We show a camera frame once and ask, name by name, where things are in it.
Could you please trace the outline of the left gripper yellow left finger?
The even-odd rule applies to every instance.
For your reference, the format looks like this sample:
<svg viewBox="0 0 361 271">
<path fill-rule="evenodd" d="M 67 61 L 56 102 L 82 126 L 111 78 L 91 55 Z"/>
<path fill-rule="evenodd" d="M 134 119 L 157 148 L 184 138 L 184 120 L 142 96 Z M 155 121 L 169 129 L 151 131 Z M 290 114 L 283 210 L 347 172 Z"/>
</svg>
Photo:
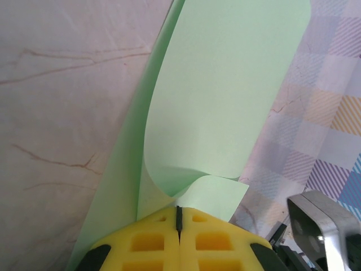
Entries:
<svg viewBox="0 0 361 271">
<path fill-rule="evenodd" d="M 164 208 L 96 241 L 75 270 L 179 270 L 177 209 Z"/>
</svg>

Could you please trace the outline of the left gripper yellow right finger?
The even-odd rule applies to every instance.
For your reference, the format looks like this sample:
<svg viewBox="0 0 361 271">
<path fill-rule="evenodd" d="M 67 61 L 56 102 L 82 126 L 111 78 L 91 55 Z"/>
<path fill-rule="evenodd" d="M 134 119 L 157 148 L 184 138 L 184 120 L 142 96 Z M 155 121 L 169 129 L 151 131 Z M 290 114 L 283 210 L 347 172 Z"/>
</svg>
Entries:
<svg viewBox="0 0 361 271">
<path fill-rule="evenodd" d="M 178 208 L 180 270 L 287 270 L 264 238 L 194 208 Z"/>
</svg>

